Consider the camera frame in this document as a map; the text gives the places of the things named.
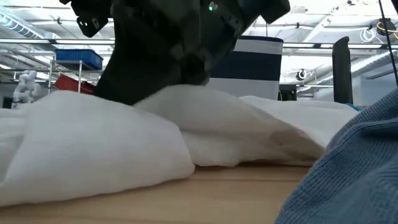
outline red object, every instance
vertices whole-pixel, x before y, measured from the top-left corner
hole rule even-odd
[[[58,80],[55,82],[55,87],[57,87],[59,90],[70,90],[70,91],[78,91],[78,86],[79,82],[64,75],[61,74]],[[82,82],[80,86],[80,93],[88,94],[88,95],[93,95],[94,94],[94,89],[95,86]]]

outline black chair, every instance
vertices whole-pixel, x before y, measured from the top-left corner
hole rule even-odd
[[[348,41],[348,37],[343,37],[333,44],[333,90],[335,102],[352,104],[353,84]]]
[[[12,97],[3,97],[2,98],[2,107],[5,109],[11,109],[12,105]]]

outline crumpled white towel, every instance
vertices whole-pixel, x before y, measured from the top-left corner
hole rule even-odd
[[[309,165],[358,112],[322,101],[237,98],[204,86],[171,86],[135,105],[177,124],[200,166],[265,160]]]
[[[203,86],[171,86],[134,108],[56,91],[19,111],[0,110],[0,206],[155,185],[188,177],[193,164],[314,162],[355,114],[334,103],[239,99]]]
[[[0,206],[119,192],[194,170],[175,124],[69,91],[0,110],[0,133]]]

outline navy and white striped object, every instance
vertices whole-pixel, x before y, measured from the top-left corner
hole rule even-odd
[[[283,40],[243,36],[211,71],[208,86],[234,96],[277,99]]]

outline white robot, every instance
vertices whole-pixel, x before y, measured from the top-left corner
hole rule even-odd
[[[12,109],[17,109],[21,103],[33,103],[34,97],[40,94],[40,85],[35,83],[36,71],[24,71],[19,76],[19,83],[12,95]]]

